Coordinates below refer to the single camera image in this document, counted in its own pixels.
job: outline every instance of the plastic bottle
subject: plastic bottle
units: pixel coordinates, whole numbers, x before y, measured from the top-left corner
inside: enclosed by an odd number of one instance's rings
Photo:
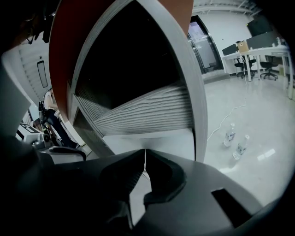
[[[248,147],[249,138],[249,135],[245,135],[244,140],[238,144],[236,151],[233,153],[233,156],[236,160],[239,160],[240,157],[245,153]]]
[[[236,134],[236,132],[235,132],[235,124],[231,123],[230,128],[227,130],[227,132],[225,134],[224,141],[223,141],[223,144],[226,147],[229,147],[231,145],[232,141],[235,138],[235,134]]]

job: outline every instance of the white cable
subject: white cable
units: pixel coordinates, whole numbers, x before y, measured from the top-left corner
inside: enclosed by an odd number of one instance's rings
[[[242,57],[241,53],[240,53],[240,56],[241,56],[241,59],[246,63],[246,60]],[[222,123],[225,121],[226,118],[228,118],[228,117],[232,114],[232,112],[233,112],[235,109],[238,109],[238,108],[240,108],[240,107],[244,107],[244,106],[247,105],[246,99],[247,99],[247,88],[248,88],[248,83],[247,83],[247,80],[246,80],[245,65],[244,65],[244,76],[245,76],[245,83],[246,83],[246,87],[245,87],[245,98],[244,98],[244,100],[245,100],[245,104],[242,105],[242,106],[236,106],[236,107],[234,107],[234,108],[231,110],[231,112],[230,112],[226,117],[224,117],[224,119],[221,121],[219,127],[218,127],[217,129],[215,129],[215,130],[211,133],[211,135],[209,136],[209,138],[207,139],[207,141],[211,138],[211,136],[212,136],[217,130],[220,129]]]

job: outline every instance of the white floor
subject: white floor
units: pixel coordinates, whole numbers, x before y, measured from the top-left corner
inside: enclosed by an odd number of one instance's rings
[[[208,136],[236,106],[244,104],[245,80],[230,79],[205,85],[208,107]],[[295,166],[295,101],[290,100],[284,78],[248,83],[247,106],[236,109],[207,142],[205,163],[251,192],[262,205],[285,190]],[[223,139],[230,123],[236,125],[232,146]],[[239,161],[232,154],[239,140],[250,136],[248,149]]]

